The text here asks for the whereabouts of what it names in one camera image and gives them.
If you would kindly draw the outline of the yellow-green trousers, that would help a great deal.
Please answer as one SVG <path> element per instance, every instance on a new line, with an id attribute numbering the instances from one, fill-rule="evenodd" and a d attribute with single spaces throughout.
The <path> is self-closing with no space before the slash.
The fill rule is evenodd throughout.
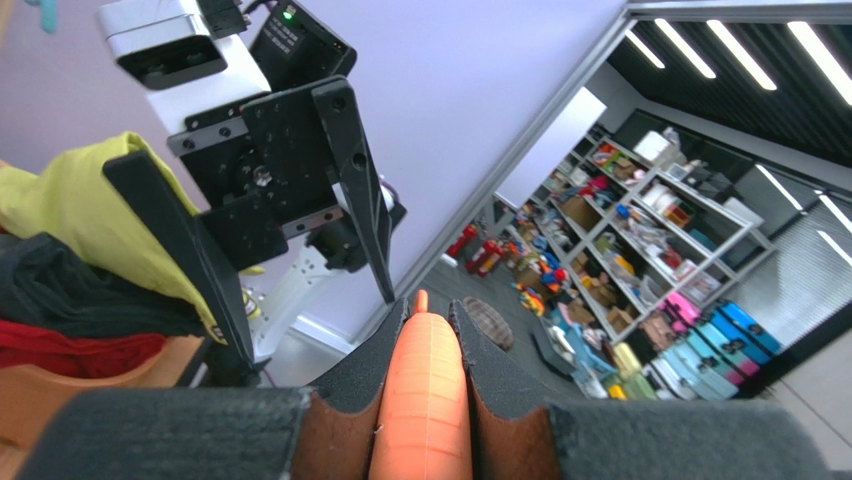
<path id="1" fill-rule="evenodd" d="M 139 134 L 127 131 L 67 150 L 39 174 L 2 165 L 1 226 L 19 238 L 49 233 L 90 265 L 188 302 L 206 332 L 224 343 L 224 333 L 198 289 L 103 174 L 108 161 L 137 151 L 150 156 L 180 205 L 190 215 L 199 215 L 170 166 Z"/>

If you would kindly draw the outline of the orange hanger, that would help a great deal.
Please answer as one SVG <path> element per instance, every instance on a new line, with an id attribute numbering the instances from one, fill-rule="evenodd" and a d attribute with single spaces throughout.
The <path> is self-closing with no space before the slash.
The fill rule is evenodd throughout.
<path id="1" fill-rule="evenodd" d="M 394 345 L 374 433 L 370 479 L 472 479 L 471 420 L 460 343 L 417 293 Z"/>

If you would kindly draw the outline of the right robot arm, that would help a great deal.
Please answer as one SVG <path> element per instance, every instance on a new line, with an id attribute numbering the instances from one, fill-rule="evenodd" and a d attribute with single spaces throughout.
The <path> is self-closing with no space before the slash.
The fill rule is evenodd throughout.
<path id="1" fill-rule="evenodd" d="M 117 1 L 98 12 L 117 65 L 146 89 L 209 209 L 190 213 L 149 154 L 108 161 L 104 174 L 246 367 L 267 361 L 344 272 L 369 267 L 393 302 L 390 240 L 406 215 L 374 166 L 347 79 L 356 50 L 295 1 L 277 2 L 245 44 L 254 9 Z"/>

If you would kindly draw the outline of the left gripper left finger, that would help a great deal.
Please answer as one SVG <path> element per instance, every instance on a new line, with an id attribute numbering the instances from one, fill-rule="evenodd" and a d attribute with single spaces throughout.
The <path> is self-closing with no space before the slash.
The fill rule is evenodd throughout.
<path id="1" fill-rule="evenodd" d="M 49 422 L 22 479 L 364 479 L 410 311 L 305 387 L 92 390 Z"/>

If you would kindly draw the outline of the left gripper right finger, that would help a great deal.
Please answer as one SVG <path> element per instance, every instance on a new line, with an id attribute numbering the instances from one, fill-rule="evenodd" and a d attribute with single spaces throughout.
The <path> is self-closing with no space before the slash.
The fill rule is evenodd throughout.
<path id="1" fill-rule="evenodd" d="M 765 401 L 589 400 L 544 385 L 454 301 L 478 479 L 828 479 L 801 425 Z"/>

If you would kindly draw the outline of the teal hanger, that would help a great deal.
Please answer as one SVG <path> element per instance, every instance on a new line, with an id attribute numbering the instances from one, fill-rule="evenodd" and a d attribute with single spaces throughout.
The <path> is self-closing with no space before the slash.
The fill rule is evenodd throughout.
<path id="1" fill-rule="evenodd" d="M 59 11 L 57 0 L 24 0 L 25 4 L 38 11 L 39 26 L 47 34 L 58 30 Z"/>

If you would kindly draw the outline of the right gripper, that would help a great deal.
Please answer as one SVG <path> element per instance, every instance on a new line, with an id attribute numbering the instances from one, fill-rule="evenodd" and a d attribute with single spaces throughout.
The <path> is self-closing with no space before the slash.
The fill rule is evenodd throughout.
<path id="1" fill-rule="evenodd" d="M 338 226 L 346 213 L 337 176 L 381 295 L 395 301 L 391 216 L 344 76 L 233 101 L 185 127 L 167 146 L 210 205 L 201 218 L 144 151 L 107 161 L 103 174 L 201 295 L 242 364 L 255 358 L 236 270 L 285 254 L 294 237 Z"/>

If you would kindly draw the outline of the red trousers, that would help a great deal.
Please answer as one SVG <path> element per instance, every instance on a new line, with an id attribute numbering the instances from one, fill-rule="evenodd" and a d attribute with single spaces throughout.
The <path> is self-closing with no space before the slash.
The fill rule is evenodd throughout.
<path id="1" fill-rule="evenodd" d="M 166 343 L 160 334 L 68 338 L 54 330 L 3 320 L 1 367 L 32 365 L 71 378 L 110 378 L 138 368 Z"/>

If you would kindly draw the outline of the black trousers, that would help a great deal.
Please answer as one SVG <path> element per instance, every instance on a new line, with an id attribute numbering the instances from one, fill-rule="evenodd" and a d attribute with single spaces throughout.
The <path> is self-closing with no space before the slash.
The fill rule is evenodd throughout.
<path id="1" fill-rule="evenodd" d="M 47 233 L 1 242 L 1 318 L 69 338 L 205 334 L 191 304 L 93 267 Z"/>

